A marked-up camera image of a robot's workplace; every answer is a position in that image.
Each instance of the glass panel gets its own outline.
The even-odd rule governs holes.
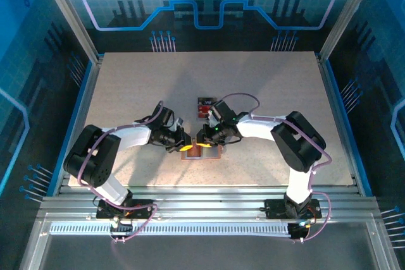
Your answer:
[[[0,0],[0,10],[0,269],[14,269],[49,181],[28,166],[53,172],[87,57],[53,0]]]
[[[405,0],[363,0],[330,63],[382,210],[405,207],[404,62]]]
[[[163,43],[166,39],[168,42],[175,39],[176,51],[319,51],[345,1],[72,0],[72,3],[99,52],[174,51],[171,44]]]

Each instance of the enclosure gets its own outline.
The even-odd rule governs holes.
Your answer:
[[[0,6],[2,269],[404,269],[405,0]],[[197,99],[234,92],[256,96],[258,115],[301,112],[325,139],[322,233],[304,245],[263,237],[285,224],[259,208],[283,197],[289,167],[273,142],[244,138],[215,160],[119,152],[115,178],[159,209],[139,237],[111,243],[94,195],[63,169],[84,126],[126,125],[163,100],[194,138]]]

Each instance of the robotic arm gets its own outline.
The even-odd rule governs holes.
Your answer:
[[[226,145],[239,142],[244,137],[258,137],[276,142],[285,162],[290,167],[289,186],[284,195],[286,215],[299,218],[306,213],[311,202],[311,170],[321,158],[321,153],[314,148],[288,122],[298,127],[321,149],[326,143],[320,134],[299,112],[288,116],[255,116],[247,112],[235,114],[223,101],[215,103],[205,124],[197,134],[196,143],[203,147]],[[227,142],[232,137],[239,140]]]
[[[191,138],[182,128],[182,119],[175,120],[171,109],[158,104],[151,116],[135,121],[134,124],[145,123],[136,128],[118,130],[114,135],[107,135],[91,155],[86,164],[82,181],[95,188],[96,192],[106,200],[118,206],[132,207],[138,202],[132,199],[132,193],[111,174],[116,154],[136,145],[153,144],[162,146],[169,153],[183,151],[192,147]],[[156,117],[148,123],[150,117]],[[78,177],[80,167],[96,140],[110,128],[98,128],[88,125],[81,132],[71,151],[67,155],[63,167],[74,177]]]

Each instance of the white work surface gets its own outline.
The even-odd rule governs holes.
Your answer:
[[[164,100],[193,137],[203,125],[197,119],[197,98],[233,92],[257,96],[258,115],[300,111],[323,136],[333,159],[315,176],[315,184],[352,184],[313,52],[106,53],[86,125],[126,125],[152,114]],[[238,96],[227,104],[239,113],[255,101]],[[289,169],[274,142],[244,138],[213,161],[182,161],[180,153],[153,145],[133,147],[118,153],[113,174],[129,186],[286,185]],[[77,185],[76,179],[69,184]]]

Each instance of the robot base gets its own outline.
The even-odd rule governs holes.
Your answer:
[[[284,199],[266,199],[265,207],[260,208],[260,211],[266,213],[266,219],[289,219],[285,211]],[[316,219],[322,218],[321,207],[317,199],[311,199],[308,209],[299,219],[307,220],[314,218],[314,216]]]
[[[151,199],[132,199],[130,204],[127,204],[127,207],[135,207],[135,206],[144,206],[153,204],[153,200]],[[114,216],[119,216],[121,218],[128,218],[128,219],[148,219],[152,214],[151,208],[143,208],[134,211],[123,211],[117,208],[114,208],[107,204],[105,201],[100,200],[99,205],[97,208],[97,219],[113,219]]]

